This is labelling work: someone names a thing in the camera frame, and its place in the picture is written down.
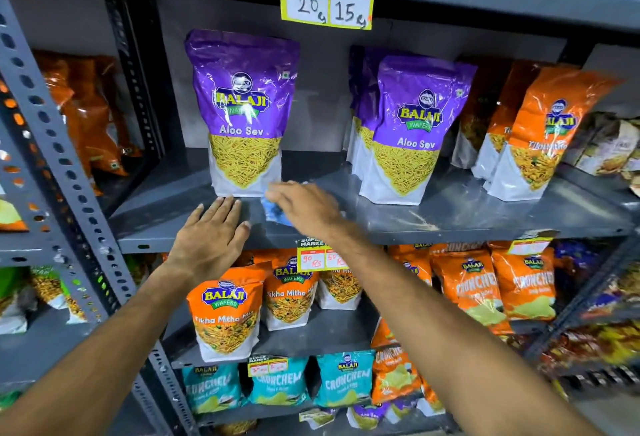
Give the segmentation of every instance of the teal snack packet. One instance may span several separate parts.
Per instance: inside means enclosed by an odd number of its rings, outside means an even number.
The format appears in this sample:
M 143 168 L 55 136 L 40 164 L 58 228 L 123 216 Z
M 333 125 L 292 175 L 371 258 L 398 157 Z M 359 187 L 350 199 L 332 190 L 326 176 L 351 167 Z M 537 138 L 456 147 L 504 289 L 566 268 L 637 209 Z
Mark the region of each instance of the teal snack packet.
M 321 385 L 314 403 L 321 407 L 349 406 L 371 397 L 375 350 L 318 355 Z
M 270 406 L 297 406 L 308 399 L 305 367 L 309 358 L 288 359 L 287 369 L 252 377 L 249 402 Z
M 182 369 L 184 390 L 194 414 L 233 409 L 244 404 L 237 364 Z

